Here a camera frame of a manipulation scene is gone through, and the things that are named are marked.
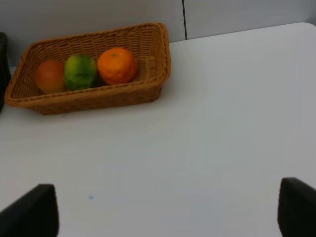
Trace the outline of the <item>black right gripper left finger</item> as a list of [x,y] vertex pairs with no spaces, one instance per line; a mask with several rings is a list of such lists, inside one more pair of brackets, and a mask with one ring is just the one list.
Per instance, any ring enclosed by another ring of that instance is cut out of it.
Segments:
[[0,212],[2,237],[56,237],[59,211],[55,186],[39,184]]

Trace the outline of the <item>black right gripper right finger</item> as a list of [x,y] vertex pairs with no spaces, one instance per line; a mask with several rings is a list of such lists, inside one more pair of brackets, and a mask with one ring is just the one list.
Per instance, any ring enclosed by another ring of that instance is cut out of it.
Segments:
[[283,178],[277,222],[283,237],[315,237],[316,190],[297,178]]

